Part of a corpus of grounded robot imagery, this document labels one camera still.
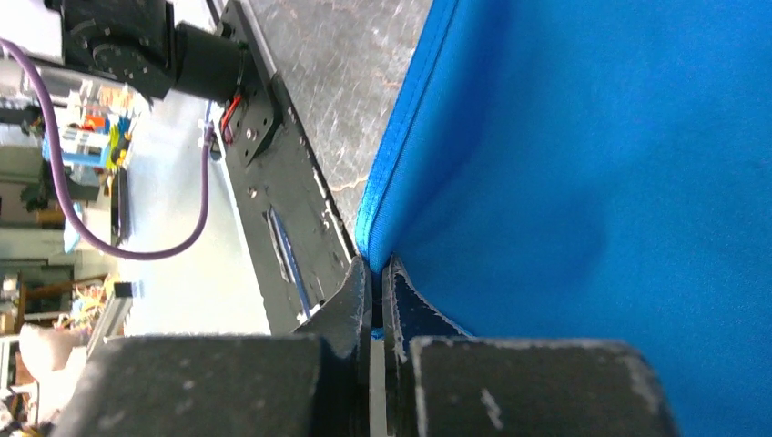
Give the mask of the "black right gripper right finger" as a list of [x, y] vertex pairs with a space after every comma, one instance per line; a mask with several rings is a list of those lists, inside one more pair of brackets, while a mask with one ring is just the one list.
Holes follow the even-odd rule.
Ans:
[[465, 334], [398, 258], [382, 272], [387, 428], [395, 436], [677, 436], [644, 356], [598, 339]]

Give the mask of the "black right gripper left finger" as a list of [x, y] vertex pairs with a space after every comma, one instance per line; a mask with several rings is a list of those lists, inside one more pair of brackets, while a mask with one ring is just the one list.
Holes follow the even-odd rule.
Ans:
[[286, 335], [121, 337], [88, 358], [56, 436], [366, 436], [370, 273]]

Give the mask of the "blue cloth napkin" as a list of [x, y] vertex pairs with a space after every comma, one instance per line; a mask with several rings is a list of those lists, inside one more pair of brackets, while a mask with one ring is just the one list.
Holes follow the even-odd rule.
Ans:
[[771, 4], [435, 1], [354, 231], [480, 337], [625, 340], [771, 433]]

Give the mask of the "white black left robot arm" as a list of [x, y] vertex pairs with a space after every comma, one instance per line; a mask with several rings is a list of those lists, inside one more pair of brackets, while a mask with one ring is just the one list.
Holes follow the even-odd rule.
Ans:
[[163, 99], [170, 90], [225, 102], [246, 65], [238, 44], [174, 20], [169, 1], [47, 1], [61, 26], [62, 65]]

